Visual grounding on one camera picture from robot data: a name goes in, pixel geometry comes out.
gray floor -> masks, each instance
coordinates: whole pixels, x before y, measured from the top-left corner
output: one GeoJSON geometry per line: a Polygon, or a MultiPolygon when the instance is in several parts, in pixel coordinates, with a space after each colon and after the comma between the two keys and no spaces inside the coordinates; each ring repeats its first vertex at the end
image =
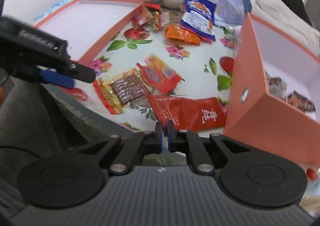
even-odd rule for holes
{"type": "Polygon", "coordinates": [[[306,11],[311,22],[320,31],[320,0],[308,0],[306,11]]]}

floral tablecloth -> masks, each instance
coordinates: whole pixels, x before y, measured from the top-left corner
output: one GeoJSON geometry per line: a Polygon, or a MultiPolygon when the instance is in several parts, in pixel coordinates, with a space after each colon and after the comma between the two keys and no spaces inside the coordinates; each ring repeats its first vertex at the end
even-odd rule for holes
{"type": "MultiPolygon", "coordinates": [[[[225,39],[224,30],[215,28],[216,42],[201,42],[200,46],[167,39],[163,31],[133,29],[129,23],[90,63],[98,77],[116,76],[136,63],[156,54],[183,78],[172,95],[190,99],[219,97],[226,110],[231,85],[232,43],[225,39]]],[[[130,105],[122,114],[111,115],[97,96],[92,84],[76,81],[74,96],[88,109],[134,131],[153,130],[156,117],[148,106],[130,105]]],[[[222,133],[223,129],[214,130],[222,133]]],[[[211,131],[200,132],[208,136],[211,131]]]]}

orange gift box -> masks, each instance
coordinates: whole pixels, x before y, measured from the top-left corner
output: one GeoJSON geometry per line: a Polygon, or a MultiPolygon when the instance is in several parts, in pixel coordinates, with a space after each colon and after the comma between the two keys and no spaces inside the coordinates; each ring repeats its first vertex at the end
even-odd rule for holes
{"type": "Polygon", "coordinates": [[[133,18],[142,0],[73,0],[35,27],[68,41],[71,60],[88,65],[133,18]]]}
{"type": "Polygon", "coordinates": [[[248,15],[235,56],[224,134],[294,162],[320,166],[320,60],[289,35],[248,15]],[[303,113],[268,92],[265,71],[316,106],[303,113]]]}

brown chocolate bar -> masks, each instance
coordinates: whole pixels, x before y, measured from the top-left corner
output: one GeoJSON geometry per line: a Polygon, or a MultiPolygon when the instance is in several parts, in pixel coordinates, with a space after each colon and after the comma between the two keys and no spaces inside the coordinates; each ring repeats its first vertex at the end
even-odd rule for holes
{"type": "Polygon", "coordinates": [[[293,93],[287,96],[287,102],[302,112],[316,111],[316,107],[313,102],[296,91],[293,91],[293,93]]]}
{"type": "Polygon", "coordinates": [[[149,93],[149,90],[135,74],[117,80],[110,86],[123,105],[149,93]]]}

snack package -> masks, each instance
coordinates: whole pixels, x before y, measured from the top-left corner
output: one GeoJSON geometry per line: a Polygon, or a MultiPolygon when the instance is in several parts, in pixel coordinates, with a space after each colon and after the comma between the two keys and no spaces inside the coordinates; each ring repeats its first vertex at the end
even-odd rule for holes
{"type": "Polygon", "coordinates": [[[239,26],[248,12],[251,12],[250,0],[209,0],[216,4],[214,21],[218,26],[239,26]]]}
{"type": "Polygon", "coordinates": [[[214,35],[214,10],[216,4],[208,0],[186,0],[186,12],[182,16],[181,25],[216,41],[214,35]]]}
{"type": "Polygon", "coordinates": [[[280,77],[270,77],[266,72],[269,93],[285,100],[287,94],[287,84],[280,77]]]}
{"type": "Polygon", "coordinates": [[[136,10],[132,18],[132,26],[134,29],[137,29],[151,21],[152,18],[153,17],[150,11],[144,5],[142,5],[136,10]]]}
{"type": "Polygon", "coordinates": [[[166,7],[162,7],[161,8],[161,11],[163,13],[166,13],[168,15],[168,22],[167,24],[180,24],[181,22],[181,18],[184,14],[184,10],[177,10],[177,9],[169,9],[169,8],[166,8],[166,7]]]}
{"type": "Polygon", "coordinates": [[[175,128],[200,131],[224,127],[226,116],[217,98],[191,100],[181,97],[148,95],[157,119],[166,127],[172,120],[175,128]]]}
{"type": "Polygon", "coordinates": [[[198,36],[200,39],[202,39],[203,41],[206,41],[206,42],[208,42],[208,43],[212,43],[212,40],[211,40],[211,39],[206,38],[206,37],[204,37],[203,35],[197,34],[196,32],[191,31],[191,30],[190,30],[189,28],[187,28],[187,27],[181,26],[181,28],[183,28],[183,29],[185,29],[185,30],[188,30],[188,31],[194,33],[195,35],[197,35],[197,36],[198,36]]]}
{"type": "Polygon", "coordinates": [[[170,22],[169,14],[162,11],[159,4],[144,3],[143,5],[152,15],[152,19],[144,25],[145,29],[157,31],[170,22]]]}
{"type": "Polygon", "coordinates": [[[195,43],[200,45],[200,38],[195,33],[178,25],[167,25],[164,32],[165,36],[169,39],[179,39],[186,43],[195,43]]]}
{"type": "Polygon", "coordinates": [[[287,96],[287,103],[294,106],[298,110],[301,110],[303,113],[316,111],[316,106],[314,103],[296,91],[293,91],[287,96]]]}
{"type": "Polygon", "coordinates": [[[99,78],[93,82],[93,87],[111,114],[120,114],[123,106],[145,99],[151,89],[135,68],[119,76],[99,78]]]}
{"type": "Polygon", "coordinates": [[[165,64],[156,55],[150,55],[145,59],[145,62],[148,65],[146,67],[137,63],[141,70],[142,79],[149,86],[157,88],[163,94],[174,90],[182,79],[174,69],[165,64]]]}

